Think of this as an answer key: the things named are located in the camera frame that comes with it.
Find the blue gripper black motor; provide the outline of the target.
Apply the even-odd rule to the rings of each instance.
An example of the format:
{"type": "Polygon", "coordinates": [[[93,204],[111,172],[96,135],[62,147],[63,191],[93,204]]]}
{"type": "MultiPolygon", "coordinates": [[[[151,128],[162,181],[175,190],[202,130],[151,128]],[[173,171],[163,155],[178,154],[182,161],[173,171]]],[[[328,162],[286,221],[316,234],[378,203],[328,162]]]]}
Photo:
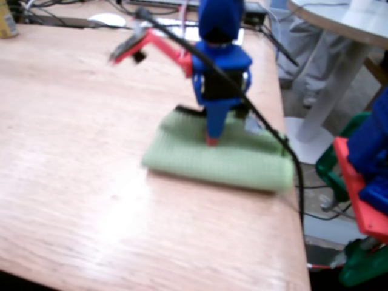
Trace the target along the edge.
{"type": "MultiPolygon", "coordinates": [[[[211,46],[205,41],[195,47],[240,87],[248,91],[252,83],[251,57],[238,45],[211,46]]],[[[241,103],[237,92],[232,89],[213,69],[192,55],[192,84],[199,105],[206,108],[206,143],[215,146],[222,136],[224,124],[233,106],[241,103]]]]}

